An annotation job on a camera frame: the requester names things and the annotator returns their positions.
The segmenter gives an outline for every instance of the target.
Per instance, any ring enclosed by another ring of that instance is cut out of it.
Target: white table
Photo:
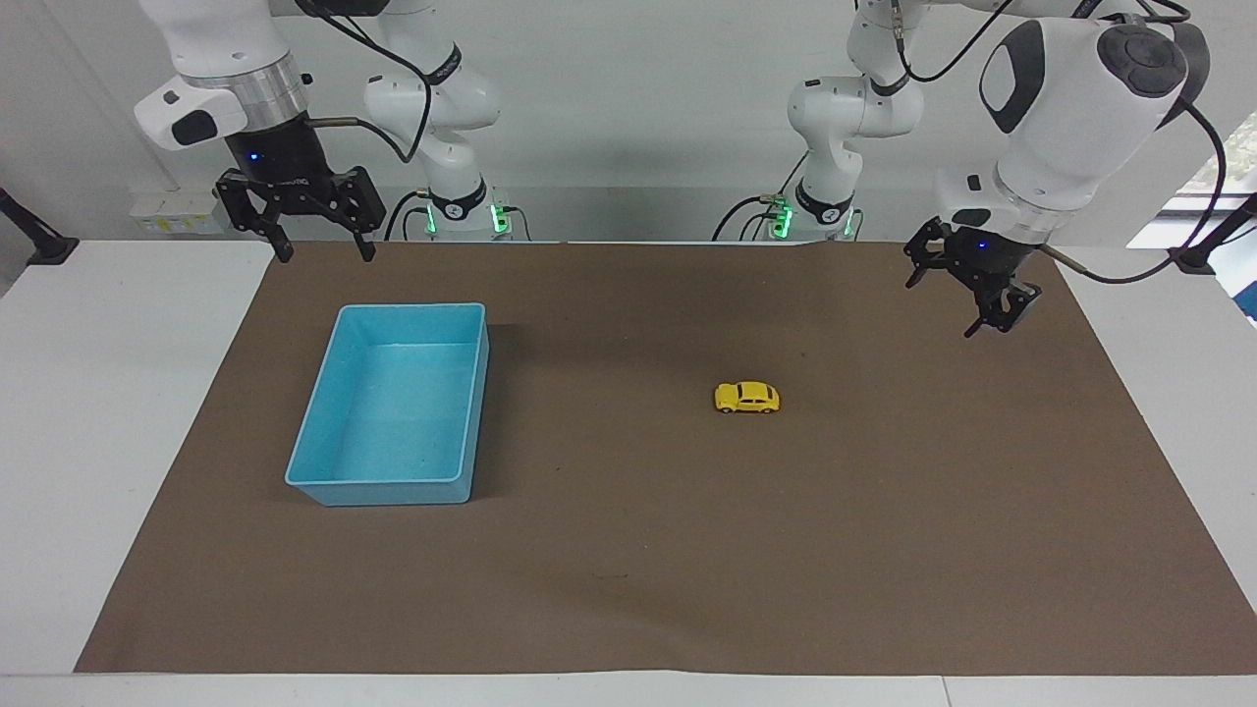
[[[1101,272],[1158,257],[1071,254]],[[1257,677],[69,676],[269,260],[88,242],[0,298],[0,704],[1257,704]],[[1207,278],[1067,279],[1257,605],[1257,331]]]

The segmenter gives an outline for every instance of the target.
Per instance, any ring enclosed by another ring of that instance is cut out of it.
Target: brown paper mat
[[[83,672],[1257,673],[1257,619],[1055,269],[1011,336],[894,245],[300,244]],[[284,484],[337,309],[480,301],[473,502]],[[784,411],[722,416],[715,384]]]

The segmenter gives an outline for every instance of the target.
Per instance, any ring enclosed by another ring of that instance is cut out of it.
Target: yellow toy car
[[[781,395],[767,382],[744,380],[722,382],[715,389],[715,409],[725,415],[733,413],[777,413],[782,409]]]

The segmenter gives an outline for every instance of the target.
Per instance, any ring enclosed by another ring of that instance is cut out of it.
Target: plastic bin
[[[344,307],[284,479],[324,506],[466,502],[488,364],[483,304]]]

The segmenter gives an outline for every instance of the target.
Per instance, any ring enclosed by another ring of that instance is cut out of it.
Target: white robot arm
[[[846,141],[916,126],[913,40],[931,5],[953,4],[1041,19],[1009,33],[987,62],[980,97],[1008,150],[996,164],[939,175],[940,216],[906,248],[916,265],[909,287],[948,269],[979,308],[968,336],[984,325],[1007,332],[1040,294],[1017,279],[1021,264],[1199,94],[1208,48],[1190,24],[1145,25],[1136,0],[861,0],[847,48],[864,75],[804,82],[791,98],[810,147],[789,195],[793,228],[837,237],[862,167]]]
[[[460,131],[484,128],[502,116],[497,87],[466,65],[459,47],[441,33],[435,0],[392,0],[380,14],[383,45],[430,78],[431,117],[419,147],[432,203],[434,238],[493,240],[505,228],[495,190],[485,181],[475,151]],[[419,130],[427,99],[412,75],[388,73],[367,84],[371,118],[400,140]]]
[[[965,336],[983,326],[1011,331],[1042,293],[1018,279],[1022,263],[1159,127],[1184,111],[1203,121],[1192,102],[1208,70],[1208,47],[1189,24],[1164,31],[1119,16],[1014,29],[980,82],[1007,151],[938,175],[939,216],[905,248],[916,267],[909,287],[930,269],[948,270],[978,306]]]
[[[838,238],[855,199],[864,160],[847,141],[897,137],[916,128],[924,94],[899,57],[911,57],[914,40],[933,5],[965,5],[997,11],[1003,0],[860,0],[847,39],[859,77],[826,77],[801,83],[791,96],[789,121],[808,146],[803,177],[789,192],[792,230]],[[1028,18],[1107,16],[1139,10],[1135,0],[1012,0],[1003,14]]]
[[[181,150],[226,138],[239,169],[215,191],[239,230],[268,242],[280,262],[293,257],[279,218],[323,216],[353,234],[365,260],[366,234],[387,214],[362,167],[334,174],[307,112],[304,86],[266,0],[140,0],[170,48],[178,75],[136,106],[158,145]],[[256,210],[250,194],[264,204]]]

